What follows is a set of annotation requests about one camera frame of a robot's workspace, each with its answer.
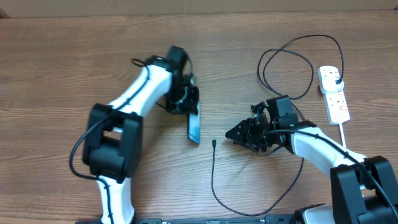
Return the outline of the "blue Galaxy smartphone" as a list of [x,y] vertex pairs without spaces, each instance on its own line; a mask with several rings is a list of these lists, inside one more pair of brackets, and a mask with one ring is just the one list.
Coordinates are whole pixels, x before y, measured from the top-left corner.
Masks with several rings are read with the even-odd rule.
[[200,144],[200,102],[197,104],[198,114],[188,115],[187,138],[195,144]]

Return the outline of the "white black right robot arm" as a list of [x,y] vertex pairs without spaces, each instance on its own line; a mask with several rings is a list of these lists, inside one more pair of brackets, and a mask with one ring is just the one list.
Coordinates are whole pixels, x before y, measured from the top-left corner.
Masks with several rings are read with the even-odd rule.
[[299,121],[288,96],[251,106],[253,116],[226,138],[253,152],[277,145],[310,161],[330,179],[332,203],[271,215],[269,223],[397,223],[397,180],[382,156],[366,157],[326,136],[311,121]]

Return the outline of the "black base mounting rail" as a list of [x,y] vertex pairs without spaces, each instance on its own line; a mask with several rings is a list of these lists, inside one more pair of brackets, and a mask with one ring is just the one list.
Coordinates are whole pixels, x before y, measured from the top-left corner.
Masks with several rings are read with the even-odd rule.
[[132,224],[289,224],[293,222],[294,215],[266,215],[264,218],[213,218],[213,219],[174,219],[162,220],[160,218],[133,218]]

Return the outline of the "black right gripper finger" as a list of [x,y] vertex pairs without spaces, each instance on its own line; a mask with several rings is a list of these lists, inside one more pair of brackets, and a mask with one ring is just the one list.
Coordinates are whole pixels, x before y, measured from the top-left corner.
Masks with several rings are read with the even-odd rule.
[[225,137],[238,142],[248,142],[251,121],[252,118],[242,120],[235,127],[227,131]]
[[242,146],[242,147],[244,147],[246,149],[249,149],[252,152],[259,152],[260,151],[259,147],[256,144],[250,144],[250,143],[247,143],[247,142],[240,142],[240,141],[233,141],[233,144],[237,144],[239,146]]

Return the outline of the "white charger plug adapter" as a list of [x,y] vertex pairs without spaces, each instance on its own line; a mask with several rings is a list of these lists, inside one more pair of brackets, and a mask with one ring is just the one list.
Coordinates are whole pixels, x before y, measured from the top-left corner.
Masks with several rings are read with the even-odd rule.
[[327,78],[321,76],[320,91],[323,94],[329,94],[343,90],[345,87],[344,81],[341,81],[340,83],[337,83],[337,81],[338,80],[336,80],[335,77]]

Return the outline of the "white power strip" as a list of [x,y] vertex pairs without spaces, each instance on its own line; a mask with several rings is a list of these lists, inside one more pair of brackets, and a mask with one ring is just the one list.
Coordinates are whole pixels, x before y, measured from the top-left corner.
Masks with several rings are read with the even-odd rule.
[[[321,66],[318,69],[319,86],[321,76],[327,78],[335,77],[336,80],[340,80],[338,69],[329,65]],[[329,94],[322,93],[322,95],[329,124],[339,125],[350,120],[348,106],[343,90]]]

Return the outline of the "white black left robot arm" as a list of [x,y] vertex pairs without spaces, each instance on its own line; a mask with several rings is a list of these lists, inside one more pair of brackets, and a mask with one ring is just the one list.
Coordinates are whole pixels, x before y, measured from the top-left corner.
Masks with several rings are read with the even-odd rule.
[[187,52],[173,45],[165,57],[131,62],[142,68],[138,78],[112,102],[92,107],[69,157],[74,175],[98,184],[103,213],[97,223],[135,222],[132,176],[142,154],[144,118],[160,98],[166,112],[187,116],[187,138],[200,143],[200,92],[193,73],[183,72],[192,63]]

